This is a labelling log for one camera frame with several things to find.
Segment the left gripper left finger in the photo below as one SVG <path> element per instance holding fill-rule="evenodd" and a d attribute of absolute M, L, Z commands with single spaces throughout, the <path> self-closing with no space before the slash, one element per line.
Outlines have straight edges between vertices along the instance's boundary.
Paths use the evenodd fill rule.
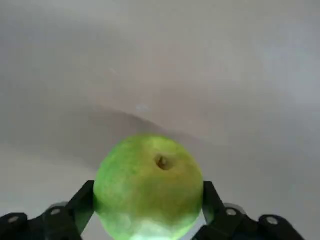
<path fill-rule="evenodd" d="M 68 202 L 56 203 L 35 218 L 23 212 L 0 217 L 2 240 L 81 240 L 94 210 L 94 181 L 88 180 Z"/>

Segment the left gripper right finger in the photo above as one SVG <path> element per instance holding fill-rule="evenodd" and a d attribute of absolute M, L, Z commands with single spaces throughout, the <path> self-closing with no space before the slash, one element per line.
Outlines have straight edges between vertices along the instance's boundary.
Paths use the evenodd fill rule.
<path fill-rule="evenodd" d="M 303 240 L 291 223 L 279 215 L 251 219 L 234 206 L 225 206 L 211 181 L 203 182 L 202 212 L 206 224 L 196 240 Z"/>

